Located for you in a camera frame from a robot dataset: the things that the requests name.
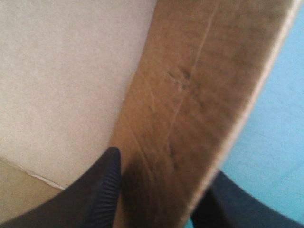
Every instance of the crease in cardboard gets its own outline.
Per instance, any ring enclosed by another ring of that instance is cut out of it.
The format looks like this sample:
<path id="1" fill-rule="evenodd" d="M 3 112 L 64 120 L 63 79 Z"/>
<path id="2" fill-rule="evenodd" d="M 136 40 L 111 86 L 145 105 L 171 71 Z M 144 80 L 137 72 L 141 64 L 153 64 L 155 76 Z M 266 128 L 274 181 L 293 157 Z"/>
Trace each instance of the crease in cardboard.
<path id="1" fill-rule="evenodd" d="M 22 172 L 25 172 L 27 175 L 29 175 L 31 177 L 34 177 L 34 178 L 37 178 L 40 181 L 45 182 L 47 185 L 49 185 L 49 186 L 51 186 L 51 187 L 53 187 L 55 189 L 60 189 L 60 190 L 64 190 L 65 189 L 65 187 L 63 187 L 63 186 L 61 186 L 59 184 L 56 184 L 55 182 L 53 182 L 51 180 L 48 180 L 47 178 L 42 177 L 42 176 L 40 176 L 40 175 L 38 175 L 38 174 L 30 171 L 30 170 L 27 170 L 27 169 L 25 169 L 24 167 L 22 167 L 20 165 L 16 165 L 16 164 L 14 164 L 14 163 L 12 163 L 12 162 L 4 159 L 4 158 L 0 158 L 0 162 L 3 162 L 4 164 L 9 165 L 9 166 L 13 167 L 16 170 L 20 170 Z"/>

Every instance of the blue surface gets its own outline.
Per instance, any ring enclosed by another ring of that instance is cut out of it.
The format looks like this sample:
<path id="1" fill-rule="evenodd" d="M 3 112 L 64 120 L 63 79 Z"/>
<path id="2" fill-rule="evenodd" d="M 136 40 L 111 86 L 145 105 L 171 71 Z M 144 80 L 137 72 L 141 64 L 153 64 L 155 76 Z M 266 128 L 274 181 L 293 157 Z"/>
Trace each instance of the blue surface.
<path id="1" fill-rule="evenodd" d="M 193 225 L 192 225 L 191 220 L 188 220 L 188 222 L 187 222 L 185 228 L 193 228 Z"/>
<path id="2" fill-rule="evenodd" d="M 304 224 L 304 7 L 222 171 Z"/>

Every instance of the black plastic object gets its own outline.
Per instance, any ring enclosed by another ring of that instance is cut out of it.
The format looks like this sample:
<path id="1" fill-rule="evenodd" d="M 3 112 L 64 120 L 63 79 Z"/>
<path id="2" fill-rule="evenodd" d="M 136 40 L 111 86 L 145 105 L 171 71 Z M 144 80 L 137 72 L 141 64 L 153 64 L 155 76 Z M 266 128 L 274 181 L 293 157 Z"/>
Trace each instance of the black plastic object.
<path id="1" fill-rule="evenodd" d="M 120 152 L 111 147 L 66 190 L 0 228 L 112 228 L 120 182 Z"/>
<path id="2" fill-rule="evenodd" d="M 222 172 L 191 218 L 195 228 L 304 228 L 247 194 Z"/>

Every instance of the scratch mark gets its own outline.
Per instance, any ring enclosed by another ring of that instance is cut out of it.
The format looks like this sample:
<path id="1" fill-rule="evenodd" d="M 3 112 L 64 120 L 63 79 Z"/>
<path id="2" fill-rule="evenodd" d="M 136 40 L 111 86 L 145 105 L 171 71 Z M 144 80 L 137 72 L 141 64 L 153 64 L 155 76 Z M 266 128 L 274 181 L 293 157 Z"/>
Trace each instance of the scratch mark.
<path id="1" fill-rule="evenodd" d="M 150 93 L 150 97 L 151 97 L 151 109 L 152 109 L 152 112 L 155 113 L 155 95 L 150 86 L 150 82 L 146 78 L 144 78 L 144 80 L 149 88 L 149 93 Z"/>
<path id="2" fill-rule="evenodd" d="M 191 71 L 190 71 L 190 77 L 188 80 L 190 80 L 196 70 L 196 67 L 197 67 L 197 64 L 198 64 L 198 61 L 199 61 L 199 58 L 200 58 L 200 54 L 201 54 L 201 51 L 204 47 L 204 44 L 206 42 L 206 39 L 207 39 L 207 35 L 209 34 L 209 31 L 210 31 L 210 28 L 211 28 L 211 25 L 212 25 L 212 22 L 213 22 L 213 19 L 214 19 L 214 16 L 216 14 L 216 12 L 218 11 L 218 8 L 219 8 L 219 3 L 220 3 L 220 0 L 217 1 L 216 3 L 216 6 L 214 7 L 214 10 L 212 12 L 212 14 L 210 15 L 210 18 L 208 20 L 208 25 L 207 25 L 207 28 L 206 28 L 206 31 L 205 31 L 205 34 L 201 40 L 201 43 L 199 45 L 199 49 L 197 51 L 197 54 L 196 54 L 196 57 L 195 57 L 195 61 L 194 61 L 194 64 L 191 68 Z M 175 120 L 176 120 L 176 117 L 177 117 L 177 114 L 179 113 L 180 109 L 181 109 L 181 105 L 183 104 L 183 101 L 185 100 L 185 97 L 186 97 L 186 94 L 184 94 L 184 96 L 182 97 L 182 99 L 180 100 L 180 103 L 178 104 L 174 114 L 173 114 L 173 117 L 172 117 L 172 121 L 171 121 L 171 124 L 169 126 L 169 130 L 168 130 L 168 134 L 166 135 L 165 139 L 164 139 L 164 142 L 162 143 L 162 146 L 161 146 L 161 149 L 163 150 L 163 147 L 164 145 L 166 144 L 171 132 L 172 132 L 172 129 L 173 129 L 173 126 L 174 126 L 174 123 L 175 123 Z"/>

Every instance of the ribbed black plastic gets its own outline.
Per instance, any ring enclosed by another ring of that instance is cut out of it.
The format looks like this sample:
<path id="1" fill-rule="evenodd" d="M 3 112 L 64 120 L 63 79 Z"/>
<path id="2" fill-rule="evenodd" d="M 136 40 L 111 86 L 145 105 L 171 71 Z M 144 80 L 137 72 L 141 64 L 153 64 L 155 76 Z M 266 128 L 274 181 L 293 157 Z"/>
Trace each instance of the ribbed black plastic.
<path id="1" fill-rule="evenodd" d="M 120 163 L 113 162 L 107 171 L 89 213 L 85 228 L 112 228 L 120 189 Z"/>

